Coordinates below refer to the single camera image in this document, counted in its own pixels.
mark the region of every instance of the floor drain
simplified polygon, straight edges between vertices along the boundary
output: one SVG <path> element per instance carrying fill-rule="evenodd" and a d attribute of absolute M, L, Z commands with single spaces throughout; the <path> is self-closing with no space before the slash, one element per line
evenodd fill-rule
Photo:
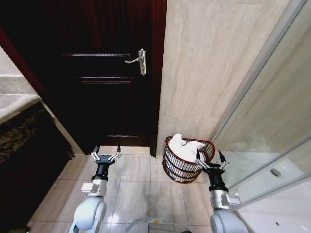
<path fill-rule="evenodd" d="M 275 168 L 270 170 L 272 174 L 274 174 L 275 176 L 279 177 L 281 176 L 281 172 L 279 172 L 279 170 L 276 170 Z"/>

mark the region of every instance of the shower enclosure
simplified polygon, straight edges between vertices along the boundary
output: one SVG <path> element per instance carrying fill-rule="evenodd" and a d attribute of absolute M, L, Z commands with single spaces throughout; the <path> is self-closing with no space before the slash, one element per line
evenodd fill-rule
<path fill-rule="evenodd" d="M 256 233 L 311 232 L 310 12 L 311 0 L 289 1 L 212 139 Z"/>

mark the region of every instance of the white towel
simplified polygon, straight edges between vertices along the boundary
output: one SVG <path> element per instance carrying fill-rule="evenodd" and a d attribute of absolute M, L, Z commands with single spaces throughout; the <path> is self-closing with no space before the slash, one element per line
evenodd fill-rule
<path fill-rule="evenodd" d="M 183 160 L 193 163 L 196 160 L 197 149 L 200 149 L 204 146 L 206 145 L 197 141 L 190 141 L 186 143 L 186 141 L 182 140 L 180 133 L 175 134 L 173 138 L 169 141 L 169 147 L 174 154 L 176 154 L 179 158 Z M 201 153 L 200 157 L 201 160 L 205 160 L 204 156 Z"/>

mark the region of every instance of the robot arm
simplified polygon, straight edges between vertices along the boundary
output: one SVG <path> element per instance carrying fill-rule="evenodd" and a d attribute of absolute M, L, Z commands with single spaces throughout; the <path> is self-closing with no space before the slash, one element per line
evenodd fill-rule
<path fill-rule="evenodd" d="M 199 150 L 196 154 L 196 164 L 202 171 L 208 174 L 210 180 L 209 191 L 211 193 L 210 202 L 214 214 L 210 217 L 213 233 L 248 233 L 244 223 L 231 211 L 241 204 L 237 195 L 229 194 L 228 188 L 222 179 L 222 174 L 228 167 L 224 155 L 219 151 L 222 164 L 204 163 L 200 160 Z"/>
<path fill-rule="evenodd" d="M 81 188 L 81 191 L 86 193 L 88 198 L 80 203 L 74 212 L 73 223 L 69 233 L 78 233 L 79 230 L 84 230 L 88 233 L 98 233 L 101 222 L 104 219 L 106 213 L 104 197 L 107 191 L 108 169 L 122 154 L 120 144 L 118 145 L 117 152 L 113 155 L 98 155 L 98 151 L 99 147 L 96 146 L 91 153 L 91 156 L 97 163 L 96 174 L 92 177 L 90 183 L 84 183 Z"/>

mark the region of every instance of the floor tile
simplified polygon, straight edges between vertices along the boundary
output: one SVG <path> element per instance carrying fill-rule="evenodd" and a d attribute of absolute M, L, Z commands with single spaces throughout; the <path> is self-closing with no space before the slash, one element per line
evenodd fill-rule
<path fill-rule="evenodd" d="M 151 158 L 151 181 L 175 182 L 165 173 L 162 161 L 163 157 Z"/>
<path fill-rule="evenodd" d="M 34 223 L 34 222 L 33 222 L 32 220 L 30 220 L 30 221 L 27 223 L 27 227 L 31 227 L 33 223 Z"/>
<path fill-rule="evenodd" d="M 67 171 L 67 169 L 68 169 L 68 167 L 70 166 L 71 163 L 72 163 L 72 160 L 69 160 L 69 161 L 66 163 L 64 169 L 63 169 L 62 172 L 59 174 L 59 176 L 57 177 L 57 179 L 63 178 L 65 172 Z"/>
<path fill-rule="evenodd" d="M 174 224 L 187 224 L 187 215 L 181 185 L 172 182 L 151 182 L 151 217 Z"/>
<path fill-rule="evenodd" d="M 117 151 L 117 146 L 101 146 L 99 148 L 99 154 L 114 154 Z M 150 147 L 124 147 L 121 146 L 121 153 L 123 155 L 149 155 Z"/>
<path fill-rule="evenodd" d="M 76 207 L 84 194 L 81 192 L 83 181 L 59 180 L 52 193 L 36 211 L 36 221 L 71 222 Z"/>
<path fill-rule="evenodd" d="M 102 223 L 98 233 L 109 233 L 110 223 Z M 79 233 L 87 233 L 87 231 L 79 230 Z"/>
<path fill-rule="evenodd" d="M 209 190 L 204 183 L 183 184 L 182 191 L 185 200 L 189 225 L 210 225 L 213 210 L 210 204 Z"/>
<path fill-rule="evenodd" d="M 114 164 L 109 166 L 108 170 L 108 180 L 110 181 L 119 181 L 121 179 L 125 157 L 122 156 L 120 159 L 118 159 Z"/>
<path fill-rule="evenodd" d="M 67 233 L 71 223 L 68 222 L 38 222 L 31 225 L 31 233 Z"/>
<path fill-rule="evenodd" d="M 150 181 L 150 156 L 125 156 L 121 181 Z"/>
<path fill-rule="evenodd" d="M 187 226 L 189 230 L 194 229 L 195 233 L 212 233 L 210 226 Z"/>
<path fill-rule="evenodd" d="M 150 182 L 120 182 L 112 223 L 150 216 Z"/>
<path fill-rule="evenodd" d="M 183 225 L 172 225 L 172 224 L 152 224 L 149 225 L 148 233 L 182 233 L 186 231 Z"/>
<path fill-rule="evenodd" d="M 92 176 L 95 175 L 96 168 L 97 164 L 92 156 L 77 155 L 75 159 L 71 161 L 62 179 L 89 181 L 92 179 Z"/>
<path fill-rule="evenodd" d="M 117 193 L 119 190 L 119 181 L 108 181 L 107 182 L 107 193 L 104 198 L 104 202 L 107 204 L 107 211 L 103 222 L 111 221 L 113 210 L 116 204 Z"/>
<path fill-rule="evenodd" d="M 201 174 L 198 176 L 198 178 L 196 178 L 195 181 L 193 181 L 193 183 L 205 183 L 204 176 L 207 176 L 207 174 L 205 172 L 201 172 Z"/>
<path fill-rule="evenodd" d="M 124 233 L 129 224 L 111 224 L 109 233 Z"/>
<path fill-rule="evenodd" d="M 48 191 L 48 193 L 45 195 L 43 201 L 41 202 L 41 204 L 38 206 L 38 208 L 36 209 L 35 213 L 34 213 L 33 216 L 31 217 L 30 221 L 34 221 L 34 220 L 37 218 L 38 214 L 41 213 L 43 203 L 46 203 L 46 201 L 50 198 L 52 192 L 56 189 L 58 183 L 59 183 L 59 180 L 56 180 L 56 181 L 54 182 L 54 184 L 52 185 L 52 187 L 50 188 L 50 190 Z"/>

